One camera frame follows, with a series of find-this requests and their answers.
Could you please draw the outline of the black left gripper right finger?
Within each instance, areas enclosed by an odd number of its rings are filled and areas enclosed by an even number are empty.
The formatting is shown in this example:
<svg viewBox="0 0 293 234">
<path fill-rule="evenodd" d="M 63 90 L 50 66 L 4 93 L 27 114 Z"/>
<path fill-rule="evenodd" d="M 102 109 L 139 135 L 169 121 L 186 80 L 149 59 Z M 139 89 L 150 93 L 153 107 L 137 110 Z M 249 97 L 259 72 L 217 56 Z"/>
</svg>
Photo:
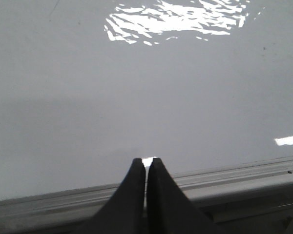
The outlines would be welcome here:
<svg viewBox="0 0 293 234">
<path fill-rule="evenodd" d="M 146 189 L 148 228 L 151 234 L 223 234 L 177 186 L 163 162 L 154 158 Z"/>
</svg>

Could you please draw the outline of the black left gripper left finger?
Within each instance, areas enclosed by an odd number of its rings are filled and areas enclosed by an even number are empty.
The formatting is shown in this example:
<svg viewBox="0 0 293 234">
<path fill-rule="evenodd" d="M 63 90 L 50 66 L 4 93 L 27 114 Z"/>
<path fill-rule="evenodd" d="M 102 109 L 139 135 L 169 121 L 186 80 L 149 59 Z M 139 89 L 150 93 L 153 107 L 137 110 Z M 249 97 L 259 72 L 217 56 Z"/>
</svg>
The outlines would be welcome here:
<svg viewBox="0 0 293 234">
<path fill-rule="evenodd" d="M 146 170 L 142 159 L 132 161 L 125 178 L 108 202 L 74 234 L 138 234 L 142 226 Z"/>
</svg>

